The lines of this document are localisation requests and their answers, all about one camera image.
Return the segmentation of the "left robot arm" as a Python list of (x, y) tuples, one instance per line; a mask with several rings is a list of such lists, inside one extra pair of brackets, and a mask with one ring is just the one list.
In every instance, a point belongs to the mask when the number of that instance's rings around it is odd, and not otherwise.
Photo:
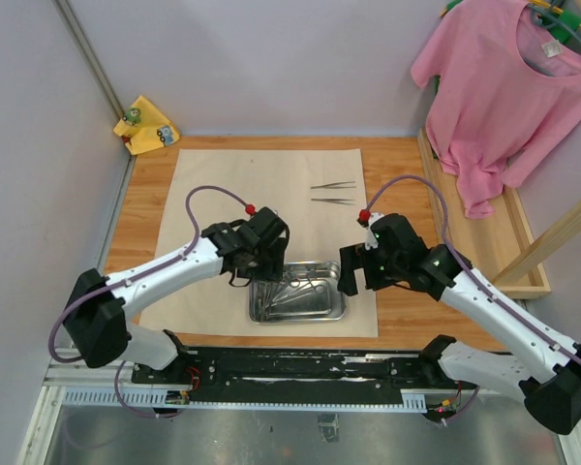
[(167, 330), (134, 325), (133, 317), (177, 291), (225, 273), (278, 281), (289, 241), (289, 226), (263, 207), (247, 220), (213, 224), (191, 243), (134, 268), (107, 276), (89, 269), (76, 279), (63, 327), (89, 368), (133, 361), (153, 368), (165, 382), (177, 383), (188, 371), (177, 339)]

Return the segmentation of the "stainless steel tray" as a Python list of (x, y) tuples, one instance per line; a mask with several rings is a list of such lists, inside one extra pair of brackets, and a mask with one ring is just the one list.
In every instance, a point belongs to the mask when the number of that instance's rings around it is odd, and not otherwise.
[[(337, 290), (340, 266), (335, 262), (285, 263), (277, 282), (255, 281), (249, 288), (248, 315), (257, 324), (295, 324), (340, 320), (346, 312), (346, 298)], [(283, 282), (305, 276), (325, 284), (324, 294), (270, 305), (270, 294)]]

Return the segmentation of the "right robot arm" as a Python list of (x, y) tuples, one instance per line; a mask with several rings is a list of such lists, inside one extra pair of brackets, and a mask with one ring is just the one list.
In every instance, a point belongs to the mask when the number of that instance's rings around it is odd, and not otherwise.
[(405, 216), (363, 209), (357, 222), (367, 238), (340, 250), (341, 293), (357, 295), (357, 270), (371, 291), (405, 284), (466, 315), (508, 350), (498, 356), (441, 335), (424, 348), (418, 365), (426, 385), (454, 380), (488, 388), (521, 402), (554, 433), (574, 430), (581, 420), (581, 342), (516, 304), (449, 241), (427, 247)]

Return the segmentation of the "long steel hemostat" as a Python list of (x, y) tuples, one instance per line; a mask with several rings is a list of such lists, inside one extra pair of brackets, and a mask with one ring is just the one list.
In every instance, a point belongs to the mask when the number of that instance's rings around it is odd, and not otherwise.
[(268, 303), (278, 305), (291, 302), (306, 295), (322, 295), (326, 291), (326, 285), (316, 279), (305, 276), (303, 279), (293, 278), (283, 281), (275, 291), (272, 291)]

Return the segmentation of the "steel surgical forceps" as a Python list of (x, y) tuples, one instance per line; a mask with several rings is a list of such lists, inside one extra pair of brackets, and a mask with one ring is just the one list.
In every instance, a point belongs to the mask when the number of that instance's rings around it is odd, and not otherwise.
[(339, 182), (333, 182), (333, 183), (326, 183), (326, 184), (321, 184), (321, 185), (314, 185), (311, 186), (310, 189), (311, 190), (320, 190), (320, 189), (352, 189), (355, 188), (356, 184), (355, 181), (339, 181)]

